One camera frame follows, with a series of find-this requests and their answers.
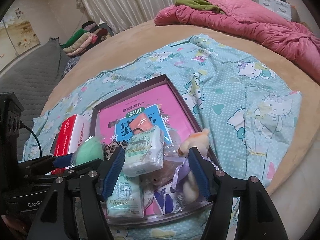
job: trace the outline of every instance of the light blue blanket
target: light blue blanket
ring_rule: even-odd
[[[161,74],[169,77],[200,126],[210,129],[210,143],[223,169],[236,178],[257,176],[267,187],[291,143],[301,94],[291,91],[276,73],[251,55],[203,34],[101,72],[36,118],[33,131],[44,154],[49,154],[64,119],[82,114],[89,120],[101,101]],[[36,157],[39,151],[31,137],[23,160]],[[235,199],[233,216],[237,203]],[[119,235],[119,239],[194,239],[202,234],[207,215],[204,211],[170,225],[125,229],[126,236]]]

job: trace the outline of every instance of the leopard print fabric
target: leopard print fabric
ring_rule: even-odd
[[[127,141],[111,142],[109,145],[104,143],[103,159],[104,160],[110,159],[111,155],[114,153],[114,151],[118,146],[121,146],[124,150],[126,150],[126,148],[128,147],[128,142]]]

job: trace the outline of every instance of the green tissue package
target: green tissue package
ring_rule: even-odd
[[[139,177],[120,173],[115,189],[107,199],[107,218],[142,218],[143,198]]]
[[[122,172],[135,177],[162,169],[163,143],[164,132],[157,125],[133,135],[125,150]]]
[[[95,136],[90,136],[76,150],[70,160],[70,167],[93,161],[103,160],[103,148],[100,140]]]

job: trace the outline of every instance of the pink comforter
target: pink comforter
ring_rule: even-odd
[[[320,39],[305,26],[289,22],[251,0],[208,0],[224,14],[170,6],[155,18],[156,25],[193,24],[255,40],[296,63],[320,83]]]

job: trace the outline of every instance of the green sweater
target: green sweater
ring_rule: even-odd
[[[83,34],[85,34],[87,31],[84,29],[79,29],[75,34],[72,35],[72,37],[65,43],[61,45],[61,48],[65,49],[67,47],[70,47],[72,44],[76,42],[77,39],[79,39]]]
[[[218,6],[211,4],[206,0],[176,0],[174,5],[186,5],[199,11],[214,11],[215,13],[224,13]]]

